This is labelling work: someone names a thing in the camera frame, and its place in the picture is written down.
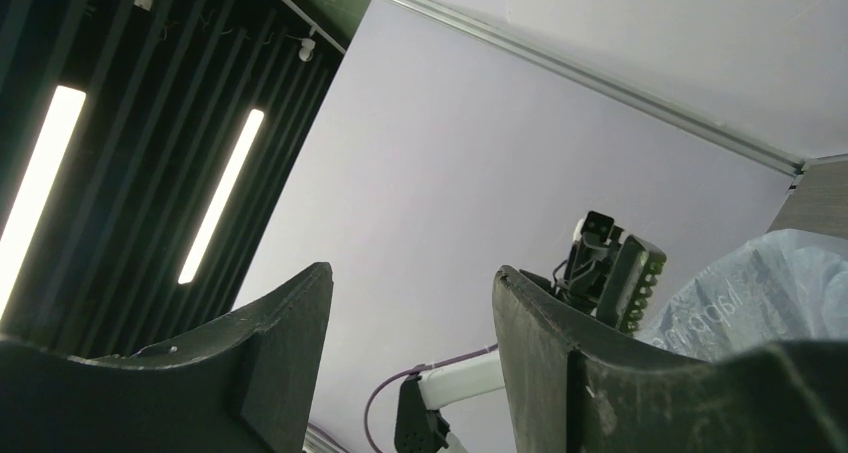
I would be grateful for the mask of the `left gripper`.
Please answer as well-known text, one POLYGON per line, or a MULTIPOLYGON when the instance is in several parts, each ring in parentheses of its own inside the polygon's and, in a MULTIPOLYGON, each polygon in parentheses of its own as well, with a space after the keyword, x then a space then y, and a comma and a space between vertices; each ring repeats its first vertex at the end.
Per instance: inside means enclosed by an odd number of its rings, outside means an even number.
POLYGON ((620 236, 603 239, 597 234, 579 234, 568 257, 554 269, 553 295, 590 314, 599 303, 620 248, 620 236))

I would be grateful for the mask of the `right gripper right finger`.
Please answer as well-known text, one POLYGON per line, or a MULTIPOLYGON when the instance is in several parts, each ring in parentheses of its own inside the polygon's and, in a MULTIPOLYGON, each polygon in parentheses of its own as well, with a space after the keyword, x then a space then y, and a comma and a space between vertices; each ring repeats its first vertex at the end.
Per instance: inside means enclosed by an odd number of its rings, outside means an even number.
POLYGON ((521 452, 847 448, 843 342, 772 342, 702 362, 627 337, 510 266, 492 305, 521 452))

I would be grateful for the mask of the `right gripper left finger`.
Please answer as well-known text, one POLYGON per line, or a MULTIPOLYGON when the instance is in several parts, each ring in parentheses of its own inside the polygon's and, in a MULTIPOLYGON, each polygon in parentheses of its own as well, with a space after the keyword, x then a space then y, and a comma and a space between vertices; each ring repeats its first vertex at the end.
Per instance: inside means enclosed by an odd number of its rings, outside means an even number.
POLYGON ((329 321, 317 262, 261 298, 129 356, 1 340, 5 452, 298 452, 329 321))

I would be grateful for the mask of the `black litter scoop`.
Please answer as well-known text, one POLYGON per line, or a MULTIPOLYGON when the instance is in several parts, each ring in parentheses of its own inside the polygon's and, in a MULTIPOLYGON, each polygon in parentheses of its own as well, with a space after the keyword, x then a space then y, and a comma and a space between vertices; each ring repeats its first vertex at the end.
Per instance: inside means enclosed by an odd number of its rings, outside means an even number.
POLYGON ((605 280, 595 317, 605 325, 633 336, 644 318, 666 262, 667 255, 657 246, 629 235, 605 280))

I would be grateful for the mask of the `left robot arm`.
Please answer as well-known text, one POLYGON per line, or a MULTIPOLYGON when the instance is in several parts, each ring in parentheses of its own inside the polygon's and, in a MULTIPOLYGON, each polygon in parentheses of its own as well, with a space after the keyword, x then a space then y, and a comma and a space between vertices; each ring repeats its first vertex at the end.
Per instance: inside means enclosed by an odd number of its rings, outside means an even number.
MULTIPOLYGON (((570 253, 550 278, 522 274, 555 299, 591 315, 596 311, 609 271, 621 248, 623 230, 607 236, 577 232, 570 253)), ((404 374, 394 428, 397 452, 464 452, 441 414, 447 405, 504 388, 496 345, 420 365, 404 374)))

